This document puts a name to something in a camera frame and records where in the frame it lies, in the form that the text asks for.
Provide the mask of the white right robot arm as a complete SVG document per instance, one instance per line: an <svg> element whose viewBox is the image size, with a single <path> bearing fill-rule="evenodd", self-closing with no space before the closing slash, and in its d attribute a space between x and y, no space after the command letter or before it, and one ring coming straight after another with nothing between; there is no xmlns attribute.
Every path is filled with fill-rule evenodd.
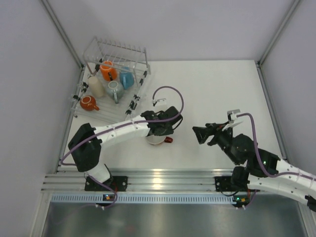
<svg viewBox="0 0 316 237"><path fill-rule="evenodd" d="M316 177L277 155L258 148L248 136L233 135L223 124L193 127L199 144L217 145L235 165L231 184L241 189L259 190L291 198L316 209Z"/></svg>

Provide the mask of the beige handleless cup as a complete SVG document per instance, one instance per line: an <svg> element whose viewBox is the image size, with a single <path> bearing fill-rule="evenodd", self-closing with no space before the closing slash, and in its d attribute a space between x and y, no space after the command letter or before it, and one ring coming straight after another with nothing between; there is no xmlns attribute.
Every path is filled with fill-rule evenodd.
<svg viewBox="0 0 316 237"><path fill-rule="evenodd" d="M92 76L88 78L88 86L93 96L97 98L104 96L105 94L104 87L96 76Z"/></svg>

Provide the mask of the brown mug black interior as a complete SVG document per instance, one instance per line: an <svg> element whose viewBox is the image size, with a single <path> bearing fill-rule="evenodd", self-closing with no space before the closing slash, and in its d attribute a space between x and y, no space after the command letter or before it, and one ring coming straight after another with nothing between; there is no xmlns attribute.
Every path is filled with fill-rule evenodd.
<svg viewBox="0 0 316 237"><path fill-rule="evenodd" d="M96 99L93 96L87 95L81 98L80 106L86 111L98 111L99 107L96 104Z"/></svg>

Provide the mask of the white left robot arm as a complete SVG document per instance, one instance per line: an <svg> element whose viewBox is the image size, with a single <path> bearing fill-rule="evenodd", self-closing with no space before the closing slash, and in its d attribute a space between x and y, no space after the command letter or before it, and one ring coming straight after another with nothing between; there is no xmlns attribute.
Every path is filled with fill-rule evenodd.
<svg viewBox="0 0 316 237"><path fill-rule="evenodd" d="M171 106L165 111L145 111L132 119L103 127L81 125L68 148L78 172L87 175L84 190L105 191L113 184L110 170L100 161L106 148L135 138L166 137L174 133L182 120L181 112Z"/></svg>

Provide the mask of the blue mug white interior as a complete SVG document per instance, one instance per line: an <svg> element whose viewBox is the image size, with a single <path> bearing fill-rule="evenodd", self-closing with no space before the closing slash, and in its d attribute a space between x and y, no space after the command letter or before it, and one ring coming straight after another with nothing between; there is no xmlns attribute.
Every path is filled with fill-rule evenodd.
<svg viewBox="0 0 316 237"><path fill-rule="evenodd" d="M134 85L133 74L128 67L122 68L122 70L119 73L119 80L125 90L129 89Z"/></svg>

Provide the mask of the red mug white interior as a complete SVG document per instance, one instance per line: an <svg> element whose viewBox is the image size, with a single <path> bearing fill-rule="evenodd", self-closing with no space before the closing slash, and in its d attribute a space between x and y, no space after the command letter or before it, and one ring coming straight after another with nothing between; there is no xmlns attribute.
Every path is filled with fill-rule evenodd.
<svg viewBox="0 0 316 237"><path fill-rule="evenodd" d="M151 135L145 138L146 141L150 144L150 145L160 145L163 143L172 143L173 139L171 137L168 136L155 136L155 135Z"/></svg>

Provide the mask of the orange mug black handle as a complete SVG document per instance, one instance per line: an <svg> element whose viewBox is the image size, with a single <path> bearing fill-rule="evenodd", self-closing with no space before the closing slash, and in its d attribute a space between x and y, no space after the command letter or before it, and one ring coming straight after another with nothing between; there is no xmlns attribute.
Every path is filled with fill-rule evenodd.
<svg viewBox="0 0 316 237"><path fill-rule="evenodd" d="M100 65L100 71L105 81L114 81L117 79L117 71L111 61L104 61Z"/></svg>

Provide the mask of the grey green speckled mug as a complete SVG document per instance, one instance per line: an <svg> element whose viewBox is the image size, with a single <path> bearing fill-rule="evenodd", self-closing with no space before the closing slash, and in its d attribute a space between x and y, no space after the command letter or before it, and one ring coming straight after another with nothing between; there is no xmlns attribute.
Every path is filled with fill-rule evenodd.
<svg viewBox="0 0 316 237"><path fill-rule="evenodd" d="M106 87L106 93L114 100L116 104L124 95L123 85L118 81L110 81Z"/></svg>

